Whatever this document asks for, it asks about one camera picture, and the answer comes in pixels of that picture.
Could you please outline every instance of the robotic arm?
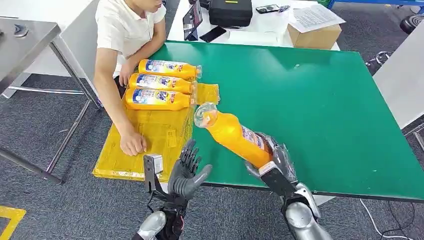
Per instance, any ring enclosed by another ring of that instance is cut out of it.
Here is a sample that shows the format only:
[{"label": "robotic arm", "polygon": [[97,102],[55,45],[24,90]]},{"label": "robotic arm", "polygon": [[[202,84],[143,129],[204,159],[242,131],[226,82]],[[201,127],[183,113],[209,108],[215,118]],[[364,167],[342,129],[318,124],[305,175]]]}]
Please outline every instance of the robotic arm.
[{"label": "robotic arm", "polygon": [[[177,240],[184,228],[187,204],[193,198],[196,189],[206,180],[212,165],[206,165],[196,174],[201,157],[194,148],[196,141],[190,139],[183,147],[179,159],[175,162],[168,182],[168,193],[162,190],[158,177],[162,156],[147,154],[144,156],[145,190],[150,194],[147,207],[152,212],[141,224],[132,240]],[[152,198],[163,201],[163,206],[153,211],[149,206]]]},{"label": "robotic arm", "polygon": [[[281,213],[296,240],[333,240],[317,223],[321,217],[311,191],[299,182],[293,163],[285,145],[278,144],[272,137],[257,133],[266,140],[272,149],[273,160],[255,168],[245,162],[247,171],[261,179],[282,200]],[[212,165],[206,165],[199,174],[196,170],[200,157],[196,158],[198,148],[196,142],[189,140],[176,161],[168,182],[168,193],[165,193],[156,176],[156,164],[162,156],[148,154],[144,156],[145,189],[153,197],[162,200],[163,206],[157,211],[148,208],[152,214],[142,223],[132,240],[177,240],[184,228],[184,217],[188,201],[193,198],[195,190],[206,180]]]},{"label": "robotic arm", "polygon": [[260,169],[245,161],[247,171],[261,179],[283,202],[281,213],[296,240],[333,240],[318,223],[320,210],[308,187],[299,182],[286,146],[257,132],[272,149],[273,159]]}]

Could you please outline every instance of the yellow detergent bottle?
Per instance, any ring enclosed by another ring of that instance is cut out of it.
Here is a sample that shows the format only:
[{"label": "yellow detergent bottle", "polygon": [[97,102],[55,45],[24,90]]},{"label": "yellow detergent bottle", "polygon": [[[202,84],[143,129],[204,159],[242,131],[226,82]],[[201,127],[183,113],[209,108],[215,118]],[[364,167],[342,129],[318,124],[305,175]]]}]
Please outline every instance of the yellow detergent bottle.
[{"label": "yellow detergent bottle", "polygon": [[188,82],[172,76],[148,75],[134,73],[129,77],[129,88],[148,88],[166,91],[177,91],[191,94],[196,91],[197,81]]},{"label": "yellow detergent bottle", "polygon": [[265,140],[241,125],[236,116],[219,112],[211,102],[199,106],[194,114],[194,124],[206,128],[215,141],[258,169],[273,159]]},{"label": "yellow detergent bottle", "polygon": [[192,66],[184,62],[143,59],[138,64],[141,74],[161,75],[193,81],[202,78],[202,66]]},{"label": "yellow detergent bottle", "polygon": [[125,92],[125,102],[133,110],[173,110],[178,111],[196,104],[193,96],[178,91],[163,91],[147,88],[129,88]]}]

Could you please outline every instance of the yellow tape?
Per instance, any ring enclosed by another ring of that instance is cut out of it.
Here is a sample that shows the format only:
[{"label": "yellow tape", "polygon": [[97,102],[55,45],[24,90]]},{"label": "yellow tape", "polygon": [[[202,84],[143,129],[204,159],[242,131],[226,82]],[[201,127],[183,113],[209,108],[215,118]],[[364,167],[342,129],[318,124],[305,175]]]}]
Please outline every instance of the yellow tape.
[{"label": "yellow tape", "polygon": [[[218,104],[219,87],[217,84],[197,85],[197,104],[213,102]],[[159,181],[167,182],[172,167],[181,149],[193,132],[193,108],[180,111],[168,110],[130,110],[126,114],[132,124],[147,139],[147,154],[160,154],[163,159],[163,172],[158,174]],[[120,147],[121,137],[115,125],[109,130],[103,149],[92,171],[99,178],[126,179],[143,181],[143,156],[125,155]]]},{"label": "yellow tape", "polygon": [[27,211],[24,209],[0,206],[0,218],[10,219],[6,228],[4,228],[0,235],[0,240],[10,239],[16,227],[18,226],[18,223],[22,220],[26,212]]}]

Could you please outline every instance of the boy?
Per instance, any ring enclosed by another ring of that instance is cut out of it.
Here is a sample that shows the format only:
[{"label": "boy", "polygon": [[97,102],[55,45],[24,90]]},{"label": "boy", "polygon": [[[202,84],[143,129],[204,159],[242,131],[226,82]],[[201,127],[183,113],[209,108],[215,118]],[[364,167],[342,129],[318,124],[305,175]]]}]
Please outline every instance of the boy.
[{"label": "boy", "polygon": [[146,139],[128,119],[121,96],[142,59],[166,40],[166,9],[162,0],[100,0],[94,86],[120,134],[120,148],[130,156],[145,152]]}]

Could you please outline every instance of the floor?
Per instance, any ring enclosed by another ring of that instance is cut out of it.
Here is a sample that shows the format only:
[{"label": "floor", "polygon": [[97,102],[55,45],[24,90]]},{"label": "floor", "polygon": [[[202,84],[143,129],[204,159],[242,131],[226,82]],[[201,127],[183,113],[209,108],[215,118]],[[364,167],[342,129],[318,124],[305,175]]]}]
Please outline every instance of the floor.
[{"label": "floor", "polygon": [[[168,23],[177,4],[168,0]],[[333,10],[347,21],[342,25],[340,48],[360,52],[365,60],[382,50],[394,51],[407,37],[398,27],[400,19],[411,14],[407,7],[336,3]],[[32,75],[25,85],[76,87],[66,77],[45,75]],[[0,146],[46,168],[83,104],[81,96],[18,92],[11,99],[0,97]],[[104,111],[88,109],[54,170],[66,179],[63,185],[49,184],[8,161],[1,162],[0,205],[27,210],[12,240],[126,240],[137,231],[148,214],[143,184],[91,174],[110,125]],[[407,140],[424,166],[418,143],[412,136]],[[364,202],[380,230],[397,227],[386,201]],[[391,202],[391,206],[401,225],[410,221],[409,203]],[[267,191],[201,187],[190,202],[184,239],[291,239],[279,208],[278,197]],[[424,204],[414,203],[414,209],[413,225],[404,232],[424,240]],[[380,238],[358,199],[337,197],[320,210],[320,223],[335,240]]]}]

